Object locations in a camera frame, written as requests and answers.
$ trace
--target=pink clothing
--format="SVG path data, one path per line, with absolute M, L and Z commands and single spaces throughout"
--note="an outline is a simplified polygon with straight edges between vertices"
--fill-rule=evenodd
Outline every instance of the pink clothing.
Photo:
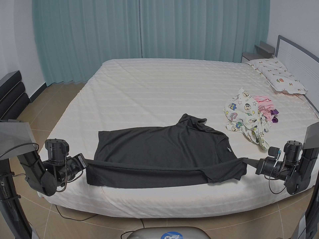
M 253 96 L 258 103 L 258 110 L 260 110 L 267 120 L 272 121 L 274 114 L 271 111 L 275 110 L 275 106 L 269 96 Z

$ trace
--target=curtain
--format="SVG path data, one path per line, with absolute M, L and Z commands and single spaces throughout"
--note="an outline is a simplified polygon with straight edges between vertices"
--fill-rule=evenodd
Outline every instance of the curtain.
M 266 41 L 269 0 L 140 0 L 145 58 L 240 62 Z
M 266 41 L 269 0 L 33 0 L 33 22 L 50 85 L 114 58 L 240 62 Z
M 46 84 L 86 81 L 114 58 L 140 58 L 138 0 L 33 0 Z

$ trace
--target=pillow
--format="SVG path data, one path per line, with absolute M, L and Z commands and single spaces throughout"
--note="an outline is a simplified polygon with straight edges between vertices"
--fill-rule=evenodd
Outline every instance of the pillow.
M 307 89 L 301 82 L 288 72 L 277 58 L 254 59 L 246 62 L 255 70 L 260 71 L 277 91 L 288 94 L 306 94 Z

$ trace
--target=tile floor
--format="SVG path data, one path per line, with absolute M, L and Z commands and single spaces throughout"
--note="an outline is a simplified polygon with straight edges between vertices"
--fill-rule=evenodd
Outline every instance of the tile floor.
M 42 146 L 70 101 L 84 84 L 53 84 L 19 116 L 20 120 L 30 123 L 36 142 Z M 10 160 L 11 169 L 16 174 L 24 172 L 18 159 Z M 29 222 L 36 228 L 40 238 L 78 239 L 97 238 L 119 239 L 129 230 L 142 228 L 139 219 L 114 218 L 98 215 L 84 222 L 66 220 L 60 217 L 54 205 L 39 198 L 24 181 L 24 177 L 15 177 L 14 183 L 24 212 Z M 259 209 L 231 215 L 197 219 L 143 219 L 146 227 L 194 226 L 205 230 L 212 239 L 275 239 L 289 238 L 297 225 L 301 214 L 306 210 L 313 189 L 289 197 Z M 84 219 L 90 213 L 60 207 L 65 216 Z M 14 238 L 2 215 L 0 215 L 1 238 Z

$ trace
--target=wall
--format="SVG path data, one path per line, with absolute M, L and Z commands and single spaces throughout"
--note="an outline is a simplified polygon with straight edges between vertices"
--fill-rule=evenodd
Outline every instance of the wall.
M 278 35 L 319 57 L 319 0 L 270 0 L 267 43 L 276 47 Z
M 32 22 L 32 0 L 0 0 L 0 77 L 20 70 L 30 97 L 44 84 Z

